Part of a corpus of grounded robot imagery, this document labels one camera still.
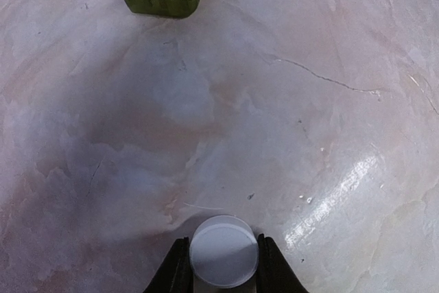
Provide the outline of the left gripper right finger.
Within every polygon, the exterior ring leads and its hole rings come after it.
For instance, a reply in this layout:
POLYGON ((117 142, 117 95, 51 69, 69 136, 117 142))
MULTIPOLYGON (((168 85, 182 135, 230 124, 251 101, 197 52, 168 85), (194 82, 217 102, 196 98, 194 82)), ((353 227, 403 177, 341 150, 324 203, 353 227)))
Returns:
POLYGON ((257 293, 307 293, 289 266, 276 242, 258 235, 259 264, 256 271, 257 293))

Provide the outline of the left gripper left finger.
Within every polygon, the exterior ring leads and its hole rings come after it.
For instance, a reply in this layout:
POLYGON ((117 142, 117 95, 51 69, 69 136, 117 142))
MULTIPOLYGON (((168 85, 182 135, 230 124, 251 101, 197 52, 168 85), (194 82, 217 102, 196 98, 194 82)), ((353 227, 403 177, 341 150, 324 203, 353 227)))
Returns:
POLYGON ((144 293, 192 293, 189 238, 176 239, 144 293))

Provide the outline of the white small bottle cap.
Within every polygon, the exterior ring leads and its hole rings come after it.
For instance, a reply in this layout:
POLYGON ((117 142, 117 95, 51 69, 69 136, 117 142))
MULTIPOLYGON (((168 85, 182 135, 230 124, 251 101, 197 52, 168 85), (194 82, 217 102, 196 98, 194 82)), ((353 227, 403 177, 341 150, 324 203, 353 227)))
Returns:
POLYGON ((259 248, 247 223, 231 215, 217 215, 195 230, 189 258, 197 278, 213 287, 230 289, 256 273, 259 248))

